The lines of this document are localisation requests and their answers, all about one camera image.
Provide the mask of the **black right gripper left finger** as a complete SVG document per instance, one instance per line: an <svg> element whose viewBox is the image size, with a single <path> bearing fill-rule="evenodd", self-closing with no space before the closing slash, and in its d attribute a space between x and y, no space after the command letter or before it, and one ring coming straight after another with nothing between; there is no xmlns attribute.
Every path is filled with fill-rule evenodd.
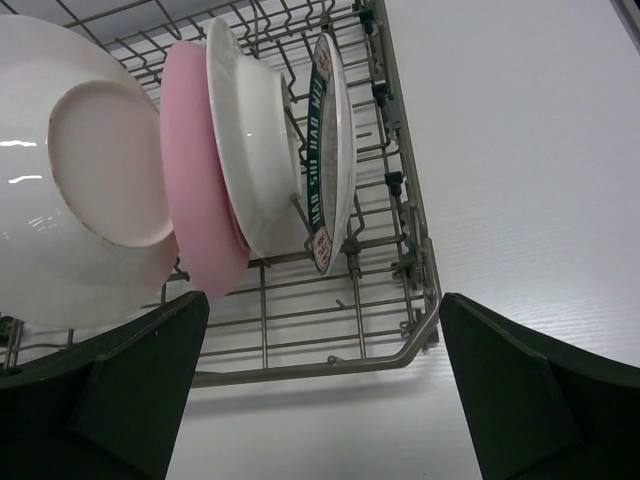
<svg viewBox="0 0 640 480"><path fill-rule="evenodd" d="M188 292L2 370L2 478L165 478L208 317L206 296Z"/></svg>

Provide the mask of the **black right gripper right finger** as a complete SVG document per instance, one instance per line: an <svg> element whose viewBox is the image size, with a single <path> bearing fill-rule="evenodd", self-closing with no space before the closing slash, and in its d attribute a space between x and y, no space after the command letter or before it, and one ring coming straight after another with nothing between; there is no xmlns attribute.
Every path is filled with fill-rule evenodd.
<svg viewBox="0 0 640 480"><path fill-rule="evenodd" d="M638 368L458 293L439 314L483 478L638 478Z"/></svg>

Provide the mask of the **pink plate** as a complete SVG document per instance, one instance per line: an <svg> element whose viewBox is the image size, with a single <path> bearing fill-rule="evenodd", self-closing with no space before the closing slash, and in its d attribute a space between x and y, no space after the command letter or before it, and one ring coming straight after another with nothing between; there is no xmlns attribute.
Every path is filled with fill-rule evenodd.
<svg viewBox="0 0 640 480"><path fill-rule="evenodd" d="M196 290L214 302L241 281L250 248L233 211L211 118L205 48L168 50L160 91L160 135L171 220Z"/></svg>

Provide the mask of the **white deep plate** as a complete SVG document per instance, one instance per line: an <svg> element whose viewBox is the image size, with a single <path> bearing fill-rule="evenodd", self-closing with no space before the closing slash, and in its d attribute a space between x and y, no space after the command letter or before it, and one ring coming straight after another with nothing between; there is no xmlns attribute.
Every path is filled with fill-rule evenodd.
<svg viewBox="0 0 640 480"><path fill-rule="evenodd" d="M269 253L278 221L302 196L301 166L286 81L244 54L221 18L207 28L207 84L220 164L250 249Z"/></svg>

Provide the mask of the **white plate with green rim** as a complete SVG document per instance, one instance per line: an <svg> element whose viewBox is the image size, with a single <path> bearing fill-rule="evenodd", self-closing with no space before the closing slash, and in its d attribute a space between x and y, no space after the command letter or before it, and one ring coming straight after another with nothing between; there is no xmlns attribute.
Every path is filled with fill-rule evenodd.
<svg viewBox="0 0 640 480"><path fill-rule="evenodd" d="M307 216L316 269L329 273L346 238L355 195L355 122L344 64L333 37L316 41L306 137Z"/></svg>

